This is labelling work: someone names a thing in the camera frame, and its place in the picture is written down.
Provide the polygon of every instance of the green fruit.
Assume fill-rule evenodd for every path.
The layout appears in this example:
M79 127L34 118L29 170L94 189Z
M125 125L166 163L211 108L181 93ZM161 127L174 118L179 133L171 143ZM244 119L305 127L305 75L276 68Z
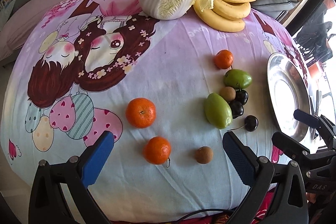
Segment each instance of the green fruit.
M232 122L230 106L216 93L209 94L205 100L204 110L209 123L218 129L226 128Z
M243 70L231 69L224 76L224 84L236 90L245 89L252 84L252 76Z

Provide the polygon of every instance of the stainless steel plate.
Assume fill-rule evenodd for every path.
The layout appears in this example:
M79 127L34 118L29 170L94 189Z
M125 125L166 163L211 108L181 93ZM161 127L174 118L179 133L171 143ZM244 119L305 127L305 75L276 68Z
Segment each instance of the stainless steel plate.
M276 120L280 130L300 142L308 126L294 119L295 109L310 113L308 92L295 65L283 54L268 59L267 80Z

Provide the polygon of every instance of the cartoon eye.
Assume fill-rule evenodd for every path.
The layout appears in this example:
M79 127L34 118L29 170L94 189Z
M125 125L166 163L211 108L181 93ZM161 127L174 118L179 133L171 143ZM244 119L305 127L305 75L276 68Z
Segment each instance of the cartoon eye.
M119 48L120 45L121 45L121 41L118 40L118 39L116 39L116 40L113 40L113 41L111 42L110 47L111 47L111 48Z

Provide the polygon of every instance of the orange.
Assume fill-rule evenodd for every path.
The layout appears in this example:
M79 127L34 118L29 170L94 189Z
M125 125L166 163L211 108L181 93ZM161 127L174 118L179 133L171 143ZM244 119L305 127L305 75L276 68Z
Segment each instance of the orange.
M156 108L153 102L146 98L136 98L128 103L126 119L136 128L146 128L152 125L156 118Z
M218 68L228 69L232 66L233 54L228 50L221 50L215 55L213 61Z
M170 143L163 137L154 137L143 149L143 157L150 164L164 164L171 152Z

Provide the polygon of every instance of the metal bolt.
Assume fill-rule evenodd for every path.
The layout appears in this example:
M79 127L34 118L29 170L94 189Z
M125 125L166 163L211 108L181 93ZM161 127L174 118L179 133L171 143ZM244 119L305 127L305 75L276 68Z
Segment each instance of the metal bolt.
M69 161L74 164L75 162L78 162L78 157L77 156L72 156Z
M264 156L261 156L260 158L259 158L259 160L260 160L260 162L262 162L262 163L267 163L268 162L268 159L266 158L266 157L264 157Z
M297 167L297 166L298 166L298 164L297 164L297 162L296 162L296 161L294 161L294 160L291 160L291 166L293 166L293 167Z
M46 163L47 163L46 160L40 160L39 166L45 166Z

